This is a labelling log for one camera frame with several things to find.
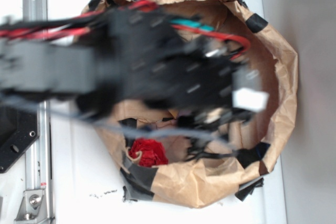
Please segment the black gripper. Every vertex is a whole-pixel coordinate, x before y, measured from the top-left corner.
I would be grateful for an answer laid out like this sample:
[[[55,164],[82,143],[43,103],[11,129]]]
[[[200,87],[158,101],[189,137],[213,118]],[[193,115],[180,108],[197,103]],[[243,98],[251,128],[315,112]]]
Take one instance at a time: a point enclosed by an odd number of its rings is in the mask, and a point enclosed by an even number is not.
[[[242,59],[251,48],[247,38],[153,2],[109,8],[105,16],[117,77],[111,113],[126,103],[238,118],[266,109],[260,74]]]

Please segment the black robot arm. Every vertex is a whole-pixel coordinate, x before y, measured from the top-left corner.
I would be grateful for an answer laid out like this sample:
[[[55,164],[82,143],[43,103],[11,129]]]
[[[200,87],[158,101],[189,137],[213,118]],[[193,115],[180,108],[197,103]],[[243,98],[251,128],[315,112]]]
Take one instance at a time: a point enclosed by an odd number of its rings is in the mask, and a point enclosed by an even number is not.
[[[152,109],[258,113],[269,95],[234,61],[243,37],[216,33],[151,2],[71,19],[1,26],[1,98],[76,99],[94,118],[124,100]]]

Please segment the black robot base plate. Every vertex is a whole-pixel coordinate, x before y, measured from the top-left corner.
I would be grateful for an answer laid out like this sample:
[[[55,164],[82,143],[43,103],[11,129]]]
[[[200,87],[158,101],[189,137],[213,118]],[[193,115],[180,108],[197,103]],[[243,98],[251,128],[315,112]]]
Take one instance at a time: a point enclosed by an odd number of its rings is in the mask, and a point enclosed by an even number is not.
[[[38,113],[1,106],[1,173],[19,160],[39,137]]]

